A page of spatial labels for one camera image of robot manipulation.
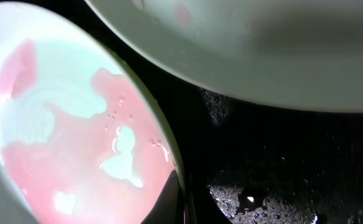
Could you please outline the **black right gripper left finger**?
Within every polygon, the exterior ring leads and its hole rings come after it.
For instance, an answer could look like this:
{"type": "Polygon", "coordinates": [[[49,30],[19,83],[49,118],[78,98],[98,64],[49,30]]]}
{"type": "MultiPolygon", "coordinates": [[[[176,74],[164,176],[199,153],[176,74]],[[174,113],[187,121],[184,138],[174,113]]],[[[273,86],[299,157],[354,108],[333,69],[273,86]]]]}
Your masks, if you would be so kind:
{"type": "Polygon", "coordinates": [[[142,224],[183,224],[183,194],[175,170],[170,173],[158,200],[142,224]]]}

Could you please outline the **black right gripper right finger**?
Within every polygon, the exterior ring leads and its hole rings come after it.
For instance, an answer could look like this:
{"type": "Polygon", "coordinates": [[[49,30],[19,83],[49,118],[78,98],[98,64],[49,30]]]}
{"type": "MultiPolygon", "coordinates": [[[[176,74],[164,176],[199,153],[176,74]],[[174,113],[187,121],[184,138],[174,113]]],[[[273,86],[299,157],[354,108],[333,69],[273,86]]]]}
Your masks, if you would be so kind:
{"type": "Polygon", "coordinates": [[[229,223],[316,224],[318,215],[306,207],[269,195],[256,187],[207,186],[210,195],[229,223]]]}

